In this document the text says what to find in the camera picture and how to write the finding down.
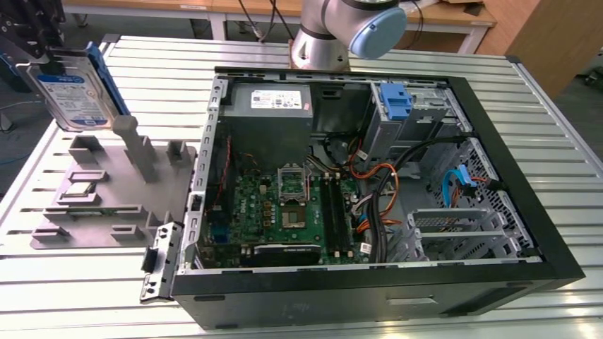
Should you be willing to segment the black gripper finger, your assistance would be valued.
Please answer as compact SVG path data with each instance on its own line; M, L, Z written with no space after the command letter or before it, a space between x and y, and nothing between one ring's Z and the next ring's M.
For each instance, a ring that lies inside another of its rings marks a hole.
M37 3L37 18L40 21L37 24L14 24L9 18L4 17L4 54L14 61L46 61L40 1Z
M45 39L45 52L48 63L44 67L44 72L49 74L62 74L64 68L53 55L53 49L62 47L64 34L61 31L61 24L65 22L65 14L62 10L62 3L60 0L41 0L41 22L42 22L42 36Z

